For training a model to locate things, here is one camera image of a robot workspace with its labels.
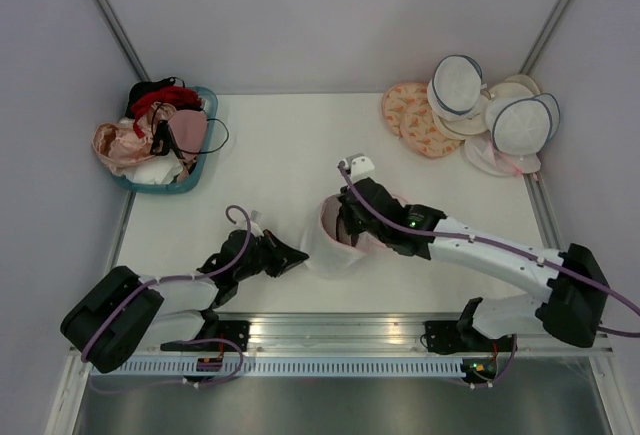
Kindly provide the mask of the white mesh bag pink zipper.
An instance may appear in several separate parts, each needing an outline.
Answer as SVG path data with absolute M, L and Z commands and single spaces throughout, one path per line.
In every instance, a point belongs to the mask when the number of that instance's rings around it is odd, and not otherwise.
M 362 233 L 353 241 L 339 219 L 340 207 L 337 194 L 325 198 L 308 217 L 300 242 L 300 250 L 309 256 L 305 265 L 325 279 L 345 278 L 363 264 L 363 259 L 395 255 L 369 233 Z

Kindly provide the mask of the mauve bra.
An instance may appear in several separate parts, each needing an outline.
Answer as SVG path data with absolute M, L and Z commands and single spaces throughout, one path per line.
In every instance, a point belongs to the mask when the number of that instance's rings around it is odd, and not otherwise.
M 327 204 L 321 215 L 321 222 L 332 240 L 351 247 L 360 244 L 360 234 L 352 231 L 352 219 L 340 203 Z

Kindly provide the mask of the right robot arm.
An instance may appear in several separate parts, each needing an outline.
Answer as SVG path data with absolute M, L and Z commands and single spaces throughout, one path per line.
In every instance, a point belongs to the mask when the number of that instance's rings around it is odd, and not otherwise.
M 593 253 L 512 245 L 420 204 L 404 205 L 370 178 L 345 186 L 338 220 L 357 240 L 373 236 L 399 255 L 466 267 L 505 282 L 520 295 L 470 299 L 456 322 L 459 343 L 478 350 L 507 335 L 544 331 L 577 348 L 593 346 L 609 284 Z

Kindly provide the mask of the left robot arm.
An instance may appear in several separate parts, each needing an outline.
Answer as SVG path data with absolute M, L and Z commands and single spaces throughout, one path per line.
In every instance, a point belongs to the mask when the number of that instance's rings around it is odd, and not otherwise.
M 63 318 L 61 334 L 99 372 L 110 373 L 138 349 L 206 351 L 218 339 L 217 308 L 240 283 L 260 274 L 278 278 L 309 255 L 269 230 L 236 229 L 218 252 L 187 275 L 142 277 L 113 268 Z

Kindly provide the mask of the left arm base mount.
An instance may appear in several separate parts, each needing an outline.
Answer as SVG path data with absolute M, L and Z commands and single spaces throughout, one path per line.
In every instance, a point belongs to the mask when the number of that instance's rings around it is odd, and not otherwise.
M 218 320 L 207 323 L 195 336 L 194 344 L 167 342 L 160 346 L 164 352 L 220 352 L 231 350 L 233 347 L 222 342 L 205 342 L 205 339 L 225 339 L 237 345 L 243 352 L 247 350 L 250 335 L 250 322 L 247 320 Z

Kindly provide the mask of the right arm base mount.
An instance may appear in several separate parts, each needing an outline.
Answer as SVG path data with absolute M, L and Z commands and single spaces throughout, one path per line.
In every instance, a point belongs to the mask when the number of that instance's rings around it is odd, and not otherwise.
M 452 355 L 477 352 L 483 343 L 470 329 L 454 320 L 427 320 L 424 322 L 423 341 L 429 353 Z

